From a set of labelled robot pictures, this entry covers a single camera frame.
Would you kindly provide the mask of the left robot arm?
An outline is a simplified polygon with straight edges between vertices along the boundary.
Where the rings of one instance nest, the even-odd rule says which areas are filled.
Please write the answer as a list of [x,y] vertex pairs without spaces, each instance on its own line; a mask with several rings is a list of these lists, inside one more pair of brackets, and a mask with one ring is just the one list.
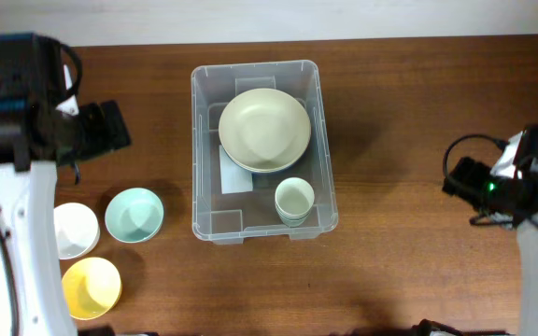
[[66,113],[79,82],[66,44],[35,33],[0,35],[0,335],[74,335],[53,227],[57,170],[127,147],[113,101]]

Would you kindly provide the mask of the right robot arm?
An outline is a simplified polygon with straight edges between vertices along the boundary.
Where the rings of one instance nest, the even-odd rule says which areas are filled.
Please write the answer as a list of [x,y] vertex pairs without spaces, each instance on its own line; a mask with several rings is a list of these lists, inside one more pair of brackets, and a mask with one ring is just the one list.
[[444,166],[444,193],[470,204],[474,227],[515,231],[521,261],[522,289],[518,332],[538,335],[538,124],[508,140],[489,136],[502,153],[493,166],[462,157]]

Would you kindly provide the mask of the cream bowl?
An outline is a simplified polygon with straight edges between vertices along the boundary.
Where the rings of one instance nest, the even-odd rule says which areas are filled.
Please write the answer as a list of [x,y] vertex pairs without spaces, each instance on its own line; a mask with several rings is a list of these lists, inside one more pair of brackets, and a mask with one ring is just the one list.
[[222,111],[218,132],[227,154],[259,168],[300,157],[312,135],[304,106],[284,91],[268,88],[235,96]]

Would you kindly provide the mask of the white paper label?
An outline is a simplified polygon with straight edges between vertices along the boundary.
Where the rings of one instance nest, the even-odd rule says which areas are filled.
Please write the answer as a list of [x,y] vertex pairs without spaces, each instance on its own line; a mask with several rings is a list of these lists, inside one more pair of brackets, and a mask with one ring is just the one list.
[[222,194],[253,191],[252,173],[234,163],[222,145],[219,145],[219,173]]

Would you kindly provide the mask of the clear plastic storage container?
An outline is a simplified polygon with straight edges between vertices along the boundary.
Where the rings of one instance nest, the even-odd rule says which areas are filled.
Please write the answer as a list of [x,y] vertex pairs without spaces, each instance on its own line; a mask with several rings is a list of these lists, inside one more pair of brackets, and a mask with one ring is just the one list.
[[[199,66],[191,73],[192,231],[217,245],[338,224],[318,66],[309,60]],[[279,217],[288,178],[314,194],[299,224]]]

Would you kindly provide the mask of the white small bowl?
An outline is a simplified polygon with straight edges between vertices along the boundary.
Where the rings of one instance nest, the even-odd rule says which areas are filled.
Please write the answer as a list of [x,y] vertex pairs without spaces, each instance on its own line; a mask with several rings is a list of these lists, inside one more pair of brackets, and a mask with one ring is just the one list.
[[85,204],[64,203],[53,210],[58,257],[75,259],[91,252],[100,238],[96,214]]

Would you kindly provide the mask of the mint green cup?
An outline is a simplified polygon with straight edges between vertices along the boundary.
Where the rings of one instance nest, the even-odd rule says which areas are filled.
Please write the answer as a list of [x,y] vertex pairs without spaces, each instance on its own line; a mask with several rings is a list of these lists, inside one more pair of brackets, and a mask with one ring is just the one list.
[[282,218],[282,223],[290,228],[296,228],[300,227],[305,223],[305,218],[300,219],[288,219],[288,218]]

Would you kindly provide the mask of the mint green small bowl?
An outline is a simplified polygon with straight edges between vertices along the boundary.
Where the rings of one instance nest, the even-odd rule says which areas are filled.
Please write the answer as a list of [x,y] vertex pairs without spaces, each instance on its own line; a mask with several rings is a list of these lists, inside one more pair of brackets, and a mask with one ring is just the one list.
[[126,189],[118,193],[105,211],[105,224],[111,236],[123,243],[136,244],[154,237],[163,225],[161,199],[151,190]]

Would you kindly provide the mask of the cream white cup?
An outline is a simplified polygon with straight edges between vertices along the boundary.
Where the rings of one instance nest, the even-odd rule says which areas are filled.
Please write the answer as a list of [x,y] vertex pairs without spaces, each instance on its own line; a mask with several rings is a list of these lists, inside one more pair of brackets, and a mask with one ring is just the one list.
[[290,177],[276,187],[277,210],[288,218],[305,217],[315,201],[315,191],[304,179]]

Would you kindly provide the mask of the grey cup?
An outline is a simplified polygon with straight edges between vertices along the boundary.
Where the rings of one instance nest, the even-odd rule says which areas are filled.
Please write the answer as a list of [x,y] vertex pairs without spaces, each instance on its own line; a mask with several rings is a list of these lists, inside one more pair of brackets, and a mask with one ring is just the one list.
[[305,218],[305,220],[309,217],[310,213],[307,212],[303,215],[299,215],[299,216],[291,216],[289,214],[286,214],[286,213],[283,213],[281,212],[280,210],[277,210],[277,214],[279,216],[280,219],[282,218],[288,218],[288,219],[300,219],[300,218]]

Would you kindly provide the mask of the yellow small bowl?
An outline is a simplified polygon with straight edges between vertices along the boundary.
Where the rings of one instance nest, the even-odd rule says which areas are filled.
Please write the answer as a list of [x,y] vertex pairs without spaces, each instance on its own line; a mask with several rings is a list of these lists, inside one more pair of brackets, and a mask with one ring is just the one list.
[[107,259],[85,258],[72,265],[62,278],[69,314],[92,320],[106,314],[120,299],[119,270]]

